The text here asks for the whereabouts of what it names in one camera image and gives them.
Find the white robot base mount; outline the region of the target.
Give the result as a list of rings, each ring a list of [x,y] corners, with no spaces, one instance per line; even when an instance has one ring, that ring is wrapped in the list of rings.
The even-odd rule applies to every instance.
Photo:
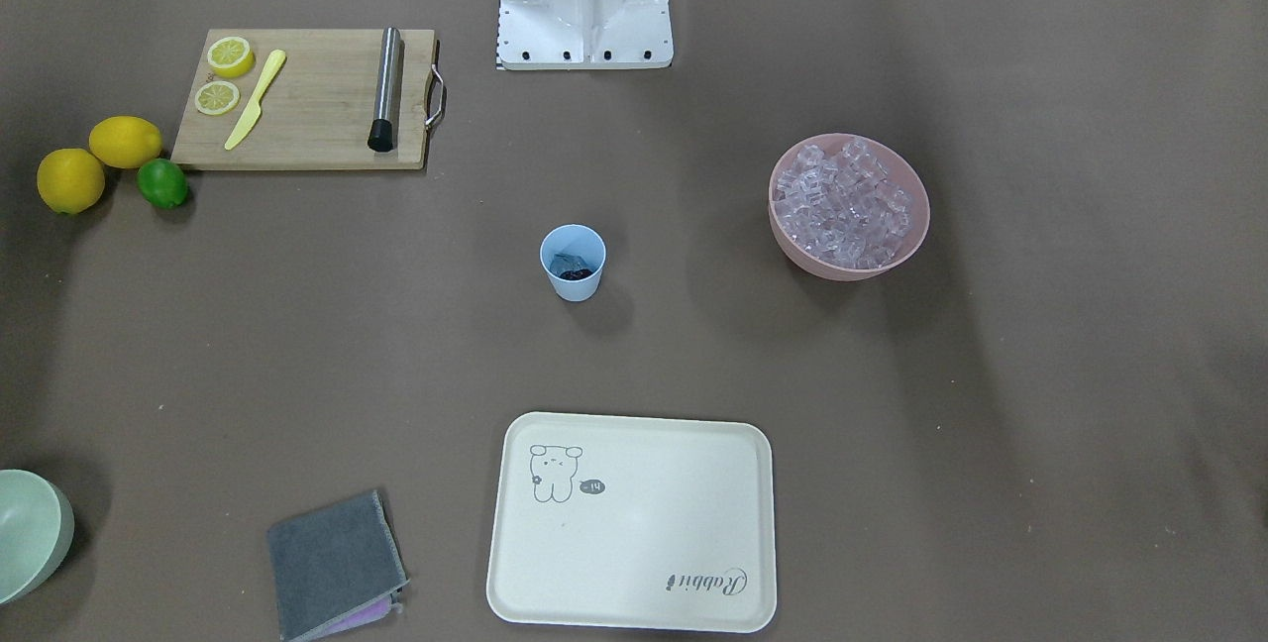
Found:
[[[500,0],[497,69],[634,70],[672,62],[670,0]]]

